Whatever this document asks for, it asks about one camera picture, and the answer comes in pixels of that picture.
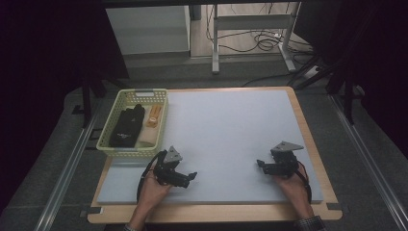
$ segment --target wrist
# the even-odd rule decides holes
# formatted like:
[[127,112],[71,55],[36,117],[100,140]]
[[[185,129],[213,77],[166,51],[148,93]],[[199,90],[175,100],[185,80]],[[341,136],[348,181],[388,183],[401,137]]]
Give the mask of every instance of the wrist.
[[299,203],[293,204],[296,210],[297,216],[301,219],[312,218],[315,216],[312,206],[308,201],[300,201]]
[[127,224],[128,228],[130,228],[130,230],[133,229],[141,231],[150,211],[151,210],[148,209],[147,207],[138,205],[135,211],[133,212],[132,218]]

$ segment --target metal frame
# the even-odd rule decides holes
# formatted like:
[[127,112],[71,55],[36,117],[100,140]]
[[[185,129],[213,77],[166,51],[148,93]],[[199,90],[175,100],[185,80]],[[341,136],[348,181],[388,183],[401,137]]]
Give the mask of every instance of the metal frame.
[[254,29],[286,29],[286,34],[278,47],[289,72],[295,72],[292,58],[288,51],[288,43],[292,34],[294,22],[299,9],[295,2],[291,14],[273,15],[229,15],[218,16],[217,4],[214,5],[214,39],[213,39],[213,74],[219,73],[218,31],[254,30]]

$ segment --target white board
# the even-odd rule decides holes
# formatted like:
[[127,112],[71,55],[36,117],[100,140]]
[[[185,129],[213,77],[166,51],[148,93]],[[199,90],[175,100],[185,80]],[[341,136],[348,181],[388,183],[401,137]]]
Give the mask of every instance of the white board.
[[[312,201],[323,200],[293,108],[284,90],[170,92],[162,149],[183,157],[176,170],[197,171],[187,189],[172,188],[164,203],[243,204],[286,201],[256,160],[273,163],[270,150],[281,141],[307,169]],[[140,160],[114,159],[97,201],[136,203]]]

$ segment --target black object in basket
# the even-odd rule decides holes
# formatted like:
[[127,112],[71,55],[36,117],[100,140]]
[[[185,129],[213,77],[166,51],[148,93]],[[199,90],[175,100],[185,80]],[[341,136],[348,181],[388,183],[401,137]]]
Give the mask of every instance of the black object in basket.
[[120,113],[117,124],[109,139],[111,147],[134,147],[144,119],[144,107],[137,104],[134,109]]

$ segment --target gray floor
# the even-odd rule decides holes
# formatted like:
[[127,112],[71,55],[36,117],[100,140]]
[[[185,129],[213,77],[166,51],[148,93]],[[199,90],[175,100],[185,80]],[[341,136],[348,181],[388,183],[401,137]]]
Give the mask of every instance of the gray floor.
[[[134,88],[230,88],[240,87],[257,78],[283,75],[256,81],[249,87],[285,86],[289,76],[280,56],[221,59],[219,75],[212,75],[211,60],[186,57],[127,57],[131,76],[124,81]],[[329,230],[399,230],[383,198],[345,131],[337,111],[324,91],[323,79],[305,90],[296,92],[309,128],[315,139],[333,189],[342,204],[344,216],[328,220]],[[118,88],[105,83],[109,90],[102,99],[101,113],[94,128],[102,128]],[[54,133],[45,145],[36,164],[14,195],[0,218],[0,230],[33,230],[61,174],[73,146],[82,132],[82,115],[73,115],[82,104],[79,90],[65,99],[64,112]],[[408,204],[406,158],[370,119],[358,100],[354,101],[355,127],[366,143],[390,186],[404,207]],[[51,230],[120,230],[121,225],[91,224],[86,212],[92,201],[105,155],[94,150],[95,141],[88,141],[64,200],[55,216]],[[151,230],[290,230],[289,224],[173,224],[151,225]]]

